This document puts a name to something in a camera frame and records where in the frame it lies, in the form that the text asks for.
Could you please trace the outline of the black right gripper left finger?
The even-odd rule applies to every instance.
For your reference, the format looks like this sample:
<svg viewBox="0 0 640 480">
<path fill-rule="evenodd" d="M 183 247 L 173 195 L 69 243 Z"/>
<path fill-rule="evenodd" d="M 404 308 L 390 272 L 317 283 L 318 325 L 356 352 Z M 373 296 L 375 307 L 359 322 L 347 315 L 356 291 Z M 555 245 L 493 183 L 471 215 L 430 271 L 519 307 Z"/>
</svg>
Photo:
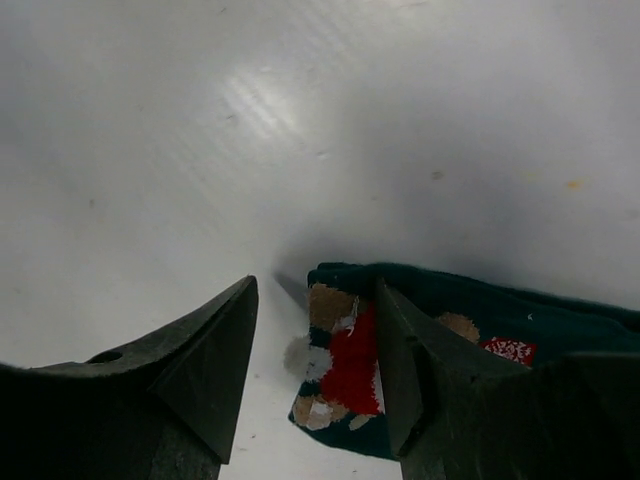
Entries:
<svg viewBox="0 0 640 480">
<path fill-rule="evenodd" d="M 254 339 L 246 276 L 90 360 L 1 368 L 5 479 L 215 479 L 230 460 Z"/>
</svg>

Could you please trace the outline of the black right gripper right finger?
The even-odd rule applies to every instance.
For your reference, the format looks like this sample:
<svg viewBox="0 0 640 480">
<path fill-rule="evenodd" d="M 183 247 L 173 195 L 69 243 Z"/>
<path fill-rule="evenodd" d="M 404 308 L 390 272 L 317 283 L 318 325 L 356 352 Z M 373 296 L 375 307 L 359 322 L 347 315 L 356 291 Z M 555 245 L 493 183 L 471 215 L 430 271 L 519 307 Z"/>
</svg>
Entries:
<svg viewBox="0 0 640 480">
<path fill-rule="evenodd" d="M 384 282 L 376 334 L 406 479 L 635 479 L 639 358 L 578 352 L 529 368 L 431 319 Z"/>
</svg>

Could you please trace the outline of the green christmas bear sock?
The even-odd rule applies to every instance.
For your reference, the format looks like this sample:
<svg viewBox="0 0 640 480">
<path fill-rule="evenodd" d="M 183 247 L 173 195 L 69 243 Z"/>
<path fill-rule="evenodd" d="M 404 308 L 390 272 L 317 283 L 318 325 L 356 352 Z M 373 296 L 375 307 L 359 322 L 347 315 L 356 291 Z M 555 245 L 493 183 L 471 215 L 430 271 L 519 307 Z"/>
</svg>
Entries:
<svg viewBox="0 0 640 480">
<path fill-rule="evenodd" d="M 307 275 L 306 359 L 289 419 L 314 440 L 393 457 L 378 365 L 378 279 L 480 348 L 534 367 L 578 351 L 639 350 L 639 314 L 394 263 L 321 263 Z"/>
</svg>

